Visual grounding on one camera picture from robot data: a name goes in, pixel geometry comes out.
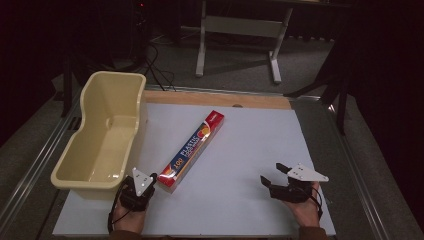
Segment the white paper sheet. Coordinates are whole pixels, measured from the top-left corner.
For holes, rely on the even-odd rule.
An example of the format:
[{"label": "white paper sheet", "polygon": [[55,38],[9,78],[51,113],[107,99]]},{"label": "white paper sheet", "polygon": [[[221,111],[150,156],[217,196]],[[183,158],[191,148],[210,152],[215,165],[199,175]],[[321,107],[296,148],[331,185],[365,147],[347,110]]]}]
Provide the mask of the white paper sheet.
[{"label": "white paper sheet", "polygon": [[[260,182],[263,175],[274,184],[287,184],[287,175],[275,168],[277,162],[313,169],[294,111],[168,104],[147,108],[147,132],[136,166],[146,174],[159,174],[212,110],[225,120],[174,193],[156,187],[143,235],[297,235],[290,210],[271,199]],[[111,205],[112,199],[90,201],[71,191],[53,234],[106,235]],[[321,226],[335,235],[325,202],[323,211]]]}]

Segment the hand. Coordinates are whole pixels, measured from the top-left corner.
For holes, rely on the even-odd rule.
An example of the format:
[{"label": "hand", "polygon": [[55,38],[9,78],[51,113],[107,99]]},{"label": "hand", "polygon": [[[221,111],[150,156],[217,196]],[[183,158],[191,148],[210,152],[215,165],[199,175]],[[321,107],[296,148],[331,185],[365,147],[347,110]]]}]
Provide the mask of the hand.
[{"label": "hand", "polygon": [[[128,213],[128,209],[121,205],[121,201],[118,200],[116,203],[116,208],[113,211],[113,220],[124,216]],[[125,230],[140,234],[144,228],[144,218],[146,217],[146,211],[143,212],[133,212],[130,211],[125,217],[118,220],[113,224],[115,230]]]},{"label": "hand", "polygon": [[[318,191],[319,183],[313,182],[312,187]],[[317,191],[312,191],[314,198],[317,198]],[[303,203],[282,202],[290,208],[301,227],[319,227],[318,206],[312,199],[309,198]]]}]

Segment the red box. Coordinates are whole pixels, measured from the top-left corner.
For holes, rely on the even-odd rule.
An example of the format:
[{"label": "red box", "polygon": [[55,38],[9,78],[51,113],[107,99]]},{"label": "red box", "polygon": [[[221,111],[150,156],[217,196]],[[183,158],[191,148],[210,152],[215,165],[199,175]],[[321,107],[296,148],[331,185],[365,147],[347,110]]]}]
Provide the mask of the red box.
[{"label": "red box", "polygon": [[172,193],[221,128],[223,122],[224,115],[212,111],[158,176],[159,185]]}]

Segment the wooden table edge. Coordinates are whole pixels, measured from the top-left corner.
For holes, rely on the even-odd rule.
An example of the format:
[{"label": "wooden table edge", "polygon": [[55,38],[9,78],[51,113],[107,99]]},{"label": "wooden table edge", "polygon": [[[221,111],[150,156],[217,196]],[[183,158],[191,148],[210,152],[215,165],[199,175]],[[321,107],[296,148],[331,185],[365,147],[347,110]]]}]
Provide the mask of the wooden table edge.
[{"label": "wooden table edge", "polygon": [[283,96],[266,96],[235,93],[174,92],[144,90],[146,102],[162,104],[203,105],[221,107],[246,107],[291,110],[290,102]]}]

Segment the black cable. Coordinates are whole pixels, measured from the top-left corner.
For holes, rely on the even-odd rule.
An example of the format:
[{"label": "black cable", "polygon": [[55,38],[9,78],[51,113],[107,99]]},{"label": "black cable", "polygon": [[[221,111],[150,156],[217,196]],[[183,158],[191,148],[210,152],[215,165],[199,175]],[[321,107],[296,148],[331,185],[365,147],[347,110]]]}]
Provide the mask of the black cable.
[{"label": "black cable", "polygon": [[109,233],[111,233],[113,231],[113,224],[116,223],[116,221],[113,221],[113,213],[115,212],[115,208],[116,208],[116,203],[118,202],[119,196],[121,195],[122,189],[124,188],[125,185],[128,185],[128,177],[126,177],[121,185],[118,188],[118,191],[115,194],[115,199],[113,200],[112,203],[112,209],[109,212],[108,218],[107,218],[107,229],[109,231]]},{"label": "black cable", "polygon": [[120,218],[116,219],[115,221],[112,221],[112,224],[117,223],[119,220],[123,219],[125,216],[128,215],[132,210],[128,210],[124,215],[122,215]]},{"label": "black cable", "polygon": [[[153,79],[155,80],[155,82],[161,87],[161,89],[163,91],[167,91],[165,90],[165,88],[163,87],[163,85],[160,83],[159,79],[157,78],[156,74],[155,74],[155,70],[157,72],[159,72],[159,74],[165,79],[166,82],[169,83],[168,89],[169,88],[173,88],[174,91],[176,91],[175,86],[172,84],[173,80],[174,80],[174,73],[170,72],[170,71],[162,71],[160,70],[156,65],[155,65],[155,61],[157,60],[158,56],[159,56],[159,50],[153,45],[153,44],[149,44],[149,47],[153,48],[155,50],[155,55],[153,57],[153,60],[149,60],[148,58],[146,59],[147,62],[147,69],[144,73],[144,75],[146,76],[149,71],[152,73],[153,75]],[[172,80],[169,80],[163,73],[169,73],[172,76]]]},{"label": "black cable", "polygon": [[316,190],[315,188],[313,188],[313,187],[310,187],[310,188],[312,188],[313,190],[315,190],[316,192],[317,192],[317,195],[319,196],[319,198],[320,198],[320,201],[321,201],[321,203],[320,202],[318,202],[318,200],[312,195],[312,194],[308,194],[307,192],[305,192],[305,190],[304,189],[302,189],[302,188],[300,188],[300,187],[295,187],[295,189],[297,189],[297,190],[300,190],[301,192],[303,192],[307,197],[309,197],[310,199],[312,199],[312,201],[314,201],[314,203],[317,205],[317,207],[318,207],[318,219],[321,219],[321,216],[322,216],[322,197],[321,197],[321,194],[318,192],[318,190]]}]

